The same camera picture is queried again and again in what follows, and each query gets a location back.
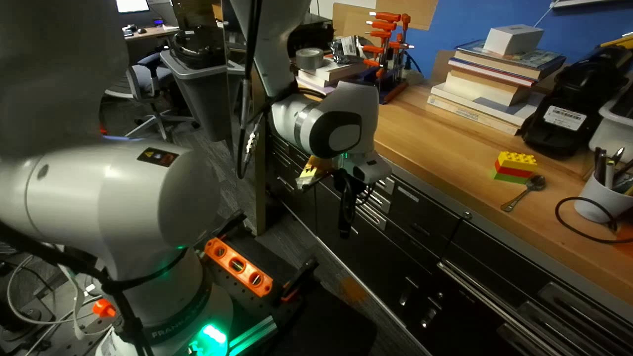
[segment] wooden workbench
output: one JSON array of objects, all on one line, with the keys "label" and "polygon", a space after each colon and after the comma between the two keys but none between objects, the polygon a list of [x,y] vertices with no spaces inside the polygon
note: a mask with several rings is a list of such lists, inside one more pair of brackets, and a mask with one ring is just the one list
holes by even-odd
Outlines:
[{"label": "wooden workbench", "polygon": [[[603,244],[583,238],[554,215],[560,199],[581,189],[583,173],[591,167],[589,151],[565,161],[536,153],[548,187],[528,193],[512,213],[504,213],[498,205],[524,185],[492,179],[492,161],[500,149],[532,149],[520,136],[504,136],[427,106],[425,98],[427,86],[409,86],[393,102],[380,106],[376,149],[383,157],[484,213],[550,258],[633,302],[633,242]],[[581,230],[613,238],[607,227],[577,215],[573,203],[565,203],[562,215]]]}]

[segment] white cup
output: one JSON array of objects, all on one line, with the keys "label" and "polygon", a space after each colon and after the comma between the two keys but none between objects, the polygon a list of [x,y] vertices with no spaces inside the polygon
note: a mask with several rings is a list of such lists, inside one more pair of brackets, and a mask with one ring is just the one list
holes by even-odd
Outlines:
[{"label": "white cup", "polygon": [[[601,181],[595,179],[593,173],[585,181],[585,185],[579,191],[579,195],[599,203],[601,207],[605,207],[611,213],[611,217],[619,217],[623,211],[633,207],[633,195],[619,193],[619,191],[603,185]],[[605,211],[601,211],[591,201],[575,199],[573,207],[585,219],[599,221],[599,223],[609,221],[609,215]]]}]

